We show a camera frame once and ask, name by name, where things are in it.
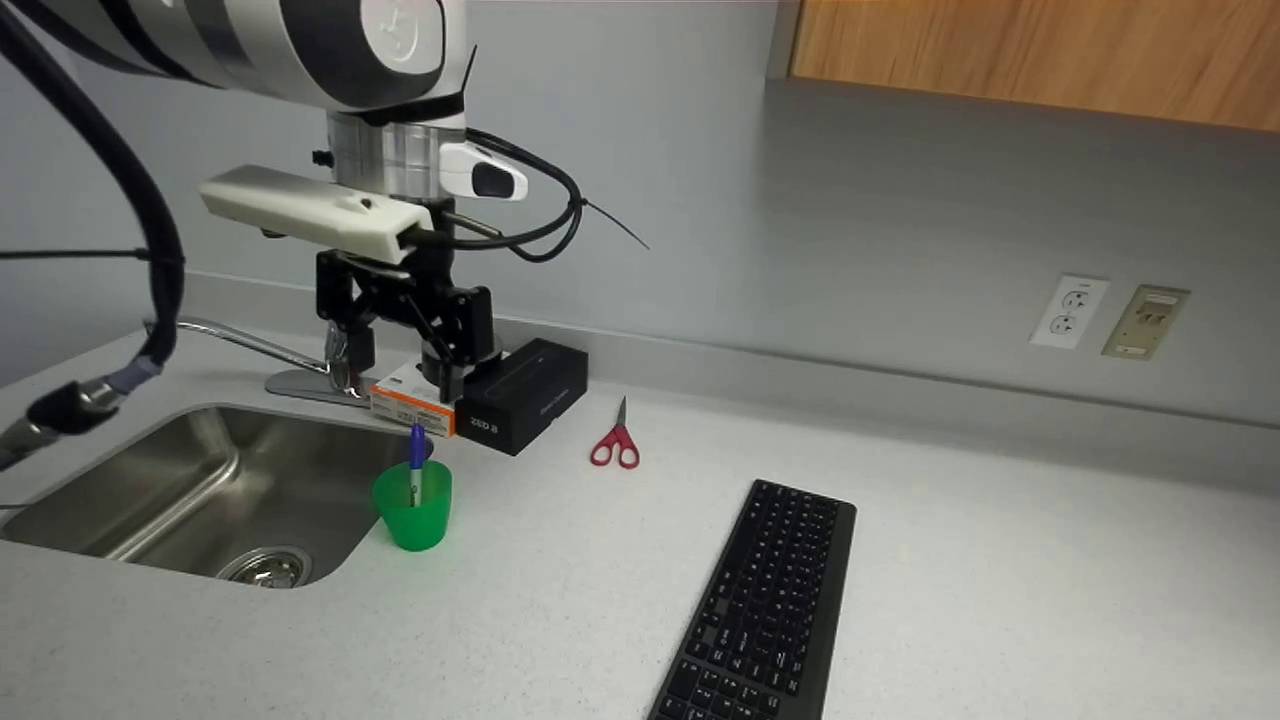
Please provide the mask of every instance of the electrical outlet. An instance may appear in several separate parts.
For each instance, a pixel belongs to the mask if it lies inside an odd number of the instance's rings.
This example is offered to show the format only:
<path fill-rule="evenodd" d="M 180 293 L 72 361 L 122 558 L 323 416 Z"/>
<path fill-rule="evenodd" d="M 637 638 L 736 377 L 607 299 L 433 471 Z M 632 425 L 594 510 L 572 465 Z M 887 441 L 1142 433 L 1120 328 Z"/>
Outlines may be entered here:
<path fill-rule="evenodd" d="M 1190 295 L 1186 287 L 1137 287 L 1106 356 L 1153 361 Z"/>
<path fill-rule="evenodd" d="M 1042 317 L 1032 343 L 1042 348 L 1077 348 L 1087 334 L 1095 308 L 1107 295 L 1107 280 L 1095 278 L 1065 278 Z"/>

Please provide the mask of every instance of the black box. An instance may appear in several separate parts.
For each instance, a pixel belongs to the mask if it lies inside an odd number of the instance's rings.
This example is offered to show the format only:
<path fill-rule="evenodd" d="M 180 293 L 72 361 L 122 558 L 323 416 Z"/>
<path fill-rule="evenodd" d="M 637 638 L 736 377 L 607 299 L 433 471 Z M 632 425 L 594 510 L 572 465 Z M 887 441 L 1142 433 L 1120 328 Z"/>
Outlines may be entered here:
<path fill-rule="evenodd" d="M 589 353 L 533 340 L 496 368 L 468 377 L 468 392 L 457 406 L 457 433 L 518 458 L 586 392 Z"/>

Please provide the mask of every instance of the wooden cabinet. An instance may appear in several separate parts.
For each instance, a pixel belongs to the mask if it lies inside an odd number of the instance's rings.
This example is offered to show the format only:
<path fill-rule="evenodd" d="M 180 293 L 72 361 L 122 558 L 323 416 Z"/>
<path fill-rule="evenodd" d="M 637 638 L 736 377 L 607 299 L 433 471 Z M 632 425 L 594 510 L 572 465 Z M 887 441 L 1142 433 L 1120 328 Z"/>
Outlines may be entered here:
<path fill-rule="evenodd" d="M 803 0 L 792 75 L 1280 131 L 1280 0 Z"/>

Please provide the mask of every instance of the black keyboard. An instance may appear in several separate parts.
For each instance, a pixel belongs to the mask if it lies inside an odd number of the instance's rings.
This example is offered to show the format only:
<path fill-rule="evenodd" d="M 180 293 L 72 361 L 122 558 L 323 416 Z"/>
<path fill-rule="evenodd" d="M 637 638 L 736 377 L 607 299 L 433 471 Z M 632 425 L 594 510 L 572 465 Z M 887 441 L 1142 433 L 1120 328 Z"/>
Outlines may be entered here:
<path fill-rule="evenodd" d="M 651 720 L 822 720 L 853 503 L 758 479 Z"/>

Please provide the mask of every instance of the green cup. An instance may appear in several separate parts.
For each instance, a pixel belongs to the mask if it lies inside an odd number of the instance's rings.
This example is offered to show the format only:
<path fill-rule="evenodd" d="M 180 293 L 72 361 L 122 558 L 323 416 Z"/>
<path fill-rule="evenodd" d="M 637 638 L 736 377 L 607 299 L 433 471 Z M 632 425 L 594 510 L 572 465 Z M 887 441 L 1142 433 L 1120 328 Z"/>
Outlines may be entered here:
<path fill-rule="evenodd" d="M 416 497 L 405 465 L 384 470 L 373 485 L 373 503 L 399 547 L 427 552 L 447 534 L 453 478 L 446 465 L 427 465 Z"/>

